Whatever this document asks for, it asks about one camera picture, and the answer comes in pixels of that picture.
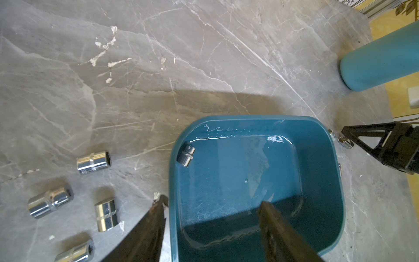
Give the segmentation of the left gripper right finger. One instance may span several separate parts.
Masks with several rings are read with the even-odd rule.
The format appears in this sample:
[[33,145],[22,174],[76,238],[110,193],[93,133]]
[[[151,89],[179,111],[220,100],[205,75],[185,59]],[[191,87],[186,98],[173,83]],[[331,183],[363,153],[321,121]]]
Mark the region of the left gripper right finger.
[[272,203],[261,203],[259,227],[268,262],[323,261]]

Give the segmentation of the teal plastic storage box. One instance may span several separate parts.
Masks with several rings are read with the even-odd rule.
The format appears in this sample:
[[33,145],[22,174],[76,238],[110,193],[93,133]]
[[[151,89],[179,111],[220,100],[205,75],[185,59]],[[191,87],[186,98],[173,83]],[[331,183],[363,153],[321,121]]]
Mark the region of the teal plastic storage box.
[[[195,147],[189,166],[177,162]],[[272,203],[319,254],[345,224],[335,146],[309,116],[211,116],[176,140],[169,167],[171,259],[263,262],[262,202]]]

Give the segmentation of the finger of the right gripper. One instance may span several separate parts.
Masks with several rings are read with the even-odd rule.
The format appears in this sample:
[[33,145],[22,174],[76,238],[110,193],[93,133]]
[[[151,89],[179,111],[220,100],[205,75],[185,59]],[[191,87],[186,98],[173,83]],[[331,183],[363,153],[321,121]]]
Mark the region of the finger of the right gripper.
[[382,164],[395,164],[397,154],[393,151],[392,132],[396,123],[380,123],[360,126],[345,126],[342,134]]

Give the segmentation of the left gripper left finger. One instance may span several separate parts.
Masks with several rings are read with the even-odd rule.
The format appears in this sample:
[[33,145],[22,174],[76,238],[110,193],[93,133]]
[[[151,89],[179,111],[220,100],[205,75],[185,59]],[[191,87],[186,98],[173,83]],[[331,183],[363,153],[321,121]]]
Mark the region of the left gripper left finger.
[[138,224],[104,259],[104,262],[158,262],[164,239],[168,197],[160,195]]

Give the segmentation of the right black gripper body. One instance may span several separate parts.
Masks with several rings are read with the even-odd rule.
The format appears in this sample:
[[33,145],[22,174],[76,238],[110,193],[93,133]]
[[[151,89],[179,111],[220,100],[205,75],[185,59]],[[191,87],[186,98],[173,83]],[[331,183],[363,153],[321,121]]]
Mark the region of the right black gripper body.
[[410,123],[385,124],[381,163],[407,174],[419,173],[419,127]]

